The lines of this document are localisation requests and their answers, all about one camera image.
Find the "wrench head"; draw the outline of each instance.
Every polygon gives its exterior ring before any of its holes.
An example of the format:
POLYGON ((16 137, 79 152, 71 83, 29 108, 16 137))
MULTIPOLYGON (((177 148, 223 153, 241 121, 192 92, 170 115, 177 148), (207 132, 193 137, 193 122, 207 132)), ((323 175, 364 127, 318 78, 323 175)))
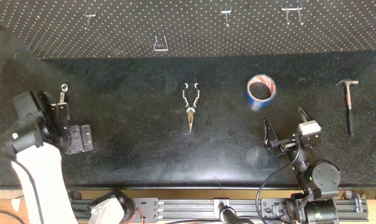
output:
POLYGON ((336 86, 340 83, 344 83, 345 86, 351 85, 351 84, 356 85, 358 84, 358 80, 351 80, 350 78, 345 78, 345 79, 340 80, 340 82, 338 82, 336 86))

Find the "wooden surface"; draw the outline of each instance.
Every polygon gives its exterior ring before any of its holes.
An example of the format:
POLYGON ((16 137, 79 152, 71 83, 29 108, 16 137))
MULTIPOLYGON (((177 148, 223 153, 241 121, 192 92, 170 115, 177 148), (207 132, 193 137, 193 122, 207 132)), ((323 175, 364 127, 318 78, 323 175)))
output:
MULTIPOLYGON (((83 198, 93 198, 100 196, 107 191, 82 191, 83 198)), ((261 196, 262 197, 289 197, 291 193, 296 191, 287 190, 265 190, 261 196)), ((212 199, 214 197, 223 197, 223 192, 221 190, 127 190, 126 195, 129 197, 157 197, 160 199, 212 199)), ((253 199, 256 195, 254 190, 224 190, 226 197, 231 199, 253 199)), ((361 223, 375 223, 376 224, 376 200, 368 200, 369 208, 369 222, 345 222, 345 224, 361 224, 361 223)), ((19 211, 16 212, 12 205, 11 199, 0 199, 0 210, 5 210, 7 212, 13 213, 20 217, 25 223, 29 223, 29 217, 27 216, 27 209, 25 201, 21 198, 21 203, 19 206, 19 211)), ((17 220, 0 214, 0 223, 19 223, 17 220)))

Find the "black table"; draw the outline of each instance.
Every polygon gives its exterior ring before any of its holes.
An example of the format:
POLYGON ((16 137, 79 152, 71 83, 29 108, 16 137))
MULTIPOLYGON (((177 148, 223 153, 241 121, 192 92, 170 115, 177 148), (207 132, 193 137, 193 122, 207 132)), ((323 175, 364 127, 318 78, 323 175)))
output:
MULTIPOLYGON (((95 150, 63 160, 69 188, 240 188, 259 187, 288 163, 263 149, 263 118, 280 139, 290 137, 305 109, 322 126, 314 150, 341 169, 341 187, 376 188, 376 52, 267 55, 219 58, 48 60, 14 64, 0 76, 0 134, 16 118, 12 97, 45 90, 58 98, 70 90, 70 115, 92 127, 95 150), (245 98, 247 81, 264 73, 276 82, 269 107, 254 113, 245 98), (356 137, 345 119, 343 78, 352 87, 356 137), (182 86, 201 90, 193 133, 189 134, 182 86)), ((8 161, 0 161, 0 187, 16 187, 8 161)), ((272 188, 295 188, 286 169, 272 188)))

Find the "pliers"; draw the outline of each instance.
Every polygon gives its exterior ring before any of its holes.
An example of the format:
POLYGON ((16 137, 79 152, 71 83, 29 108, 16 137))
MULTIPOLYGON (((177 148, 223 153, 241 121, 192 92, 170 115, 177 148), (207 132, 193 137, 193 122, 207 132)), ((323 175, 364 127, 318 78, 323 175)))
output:
POLYGON ((182 90, 182 97, 183 97, 183 99, 186 103, 186 109, 187 109, 187 114, 188 114, 189 134, 192 132, 192 125, 194 123, 194 113, 195 113, 196 106, 199 102, 199 92, 200 92, 200 90, 198 89, 198 83, 195 83, 194 86, 195 86, 195 89, 196 89, 196 98, 195 98, 194 104, 192 104, 192 106, 189 106, 187 96, 186 96, 188 84, 185 83, 185 87, 182 90))

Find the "roll of blue tape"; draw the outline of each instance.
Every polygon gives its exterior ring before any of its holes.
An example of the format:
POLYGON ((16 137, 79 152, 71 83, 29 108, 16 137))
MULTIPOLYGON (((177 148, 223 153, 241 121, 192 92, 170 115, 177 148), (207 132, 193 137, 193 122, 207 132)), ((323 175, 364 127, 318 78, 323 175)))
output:
POLYGON ((246 95, 247 95, 247 98, 248 98, 248 101, 249 101, 249 104, 250 104, 250 109, 252 111, 258 111, 261 108, 270 104, 271 100, 276 95, 275 82, 268 75, 264 75, 264 74, 255 75, 255 76, 251 77, 251 79, 249 79, 249 82, 248 82, 248 85, 247 85, 246 95), (256 82, 261 82, 261 83, 265 84, 270 89, 271 96, 269 98, 267 98, 265 100, 260 100, 260 99, 256 98, 255 96, 253 96, 253 94, 250 91, 250 86, 253 85, 256 82))

